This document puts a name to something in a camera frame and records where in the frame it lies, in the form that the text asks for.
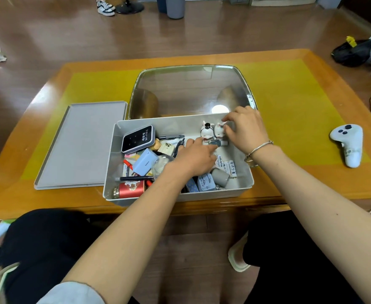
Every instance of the floor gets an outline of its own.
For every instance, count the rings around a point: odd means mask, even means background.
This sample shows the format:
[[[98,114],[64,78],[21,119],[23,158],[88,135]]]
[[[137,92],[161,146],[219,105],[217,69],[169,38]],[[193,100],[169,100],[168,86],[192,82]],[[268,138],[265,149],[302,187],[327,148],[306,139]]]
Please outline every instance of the floor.
[[[107,0],[119,3],[120,0]],[[156,3],[133,16],[104,17],[93,0],[0,0],[0,151],[39,89],[65,62],[309,48],[368,106],[371,68],[335,64],[330,52],[371,27],[342,10],[316,5],[252,8],[190,1],[170,20]],[[371,200],[356,201],[364,209]],[[141,303],[243,303],[258,273],[228,265],[226,251],[256,212],[171,217],[139,282]]]

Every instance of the black round base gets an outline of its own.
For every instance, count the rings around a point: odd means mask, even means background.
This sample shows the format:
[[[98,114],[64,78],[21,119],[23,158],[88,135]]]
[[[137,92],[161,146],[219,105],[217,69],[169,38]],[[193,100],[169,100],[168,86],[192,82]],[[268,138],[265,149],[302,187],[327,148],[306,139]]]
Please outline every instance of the black round base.
[[[139,2],[123,2],[122,4],[118,4],[115,6],[115,12],[123,15],[136,14],[137,12],[141,12],[144,9],[145,7],[143,6],[143,4]]]

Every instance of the small blue box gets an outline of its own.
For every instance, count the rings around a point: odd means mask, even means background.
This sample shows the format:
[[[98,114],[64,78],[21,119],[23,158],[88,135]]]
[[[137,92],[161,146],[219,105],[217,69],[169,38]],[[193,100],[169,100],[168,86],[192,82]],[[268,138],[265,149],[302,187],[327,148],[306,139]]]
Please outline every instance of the small blue box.
[[[133,171],[140,176],[145,176],[158,159],[158,155],[146,148],[141,156],[133,163]]]
[[[215,191],[215,183],[211,174],[198,176],[197,186],[200,192]]]
[[[199,192],[198,188],[197,188],[197,185],[195,184],[195,181],[194,179],[190,179],[187,181],[187,183],[185,184],[185,186],[187,187],[188,189],[188,192]]]

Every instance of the white cabinet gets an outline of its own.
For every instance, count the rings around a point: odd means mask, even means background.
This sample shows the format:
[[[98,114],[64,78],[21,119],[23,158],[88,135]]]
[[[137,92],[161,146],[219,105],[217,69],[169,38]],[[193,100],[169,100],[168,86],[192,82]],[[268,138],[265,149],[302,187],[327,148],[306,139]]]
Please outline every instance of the white cabinet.
[[[288,6],[315,3],[316,0],[252,0],[252,6]]]

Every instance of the black screen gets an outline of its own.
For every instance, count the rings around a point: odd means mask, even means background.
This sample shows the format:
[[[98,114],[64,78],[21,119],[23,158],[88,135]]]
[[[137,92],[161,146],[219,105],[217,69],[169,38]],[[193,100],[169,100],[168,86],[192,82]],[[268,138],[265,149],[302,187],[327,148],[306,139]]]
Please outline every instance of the black screen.
[[[152,141],[152,126],[145,127],[138,131],[124,136],[122,141],[122,152],[141,146]]]

